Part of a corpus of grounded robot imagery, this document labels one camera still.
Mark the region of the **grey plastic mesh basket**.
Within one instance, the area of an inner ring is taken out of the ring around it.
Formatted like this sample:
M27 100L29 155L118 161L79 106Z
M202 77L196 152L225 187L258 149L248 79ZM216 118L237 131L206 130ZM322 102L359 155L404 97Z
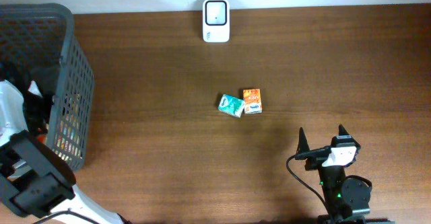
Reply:
M95 81L74 25L57 3L1 6L1 71L35 82L45 104L33 121L46 124L46 146L76 172L86 157Z

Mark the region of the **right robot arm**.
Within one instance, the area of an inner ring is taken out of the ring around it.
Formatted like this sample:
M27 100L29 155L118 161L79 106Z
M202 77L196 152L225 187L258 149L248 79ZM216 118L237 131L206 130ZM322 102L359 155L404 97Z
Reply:
M340 124L338 135L331 139L331 144L311 149L303 128L299 130L296 153L289 157L304 161L306 171L318 171L323 193L301 180L289 167L290 174L317 195L327 214L317 217L317 223L390 223L386 218L367 219L370 213L372 182L361 176L345 174L345 168L351 166L359 154L361 145Z

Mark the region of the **teal tissue pack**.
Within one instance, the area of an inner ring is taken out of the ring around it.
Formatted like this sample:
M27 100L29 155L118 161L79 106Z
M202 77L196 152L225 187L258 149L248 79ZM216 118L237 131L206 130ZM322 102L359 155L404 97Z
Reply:
M224 94L218 105L218 110L225 114L240 118L245 107L245 101Z

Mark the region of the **orange tissue pack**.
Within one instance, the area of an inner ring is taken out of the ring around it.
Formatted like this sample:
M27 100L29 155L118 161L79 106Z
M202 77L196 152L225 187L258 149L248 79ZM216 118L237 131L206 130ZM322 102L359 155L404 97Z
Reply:
M244 89L243 100L245 102L245 114L258 114L262 113L263 107L261 102L260 89Z

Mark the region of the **white barcode scanner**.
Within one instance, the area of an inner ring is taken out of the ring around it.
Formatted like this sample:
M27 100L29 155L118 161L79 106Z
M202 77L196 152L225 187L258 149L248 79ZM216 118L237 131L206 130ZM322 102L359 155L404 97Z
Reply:
M225 43L230 39L230 3L228 0L205 0L202 5L203 40Z

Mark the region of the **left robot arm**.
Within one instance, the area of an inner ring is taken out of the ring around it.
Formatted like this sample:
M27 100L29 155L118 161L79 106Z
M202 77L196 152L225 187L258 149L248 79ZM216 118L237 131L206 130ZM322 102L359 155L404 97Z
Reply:
M39 223L126 223L77 186L69 166L27 130L24 97L1 82L1 202L14 215Z

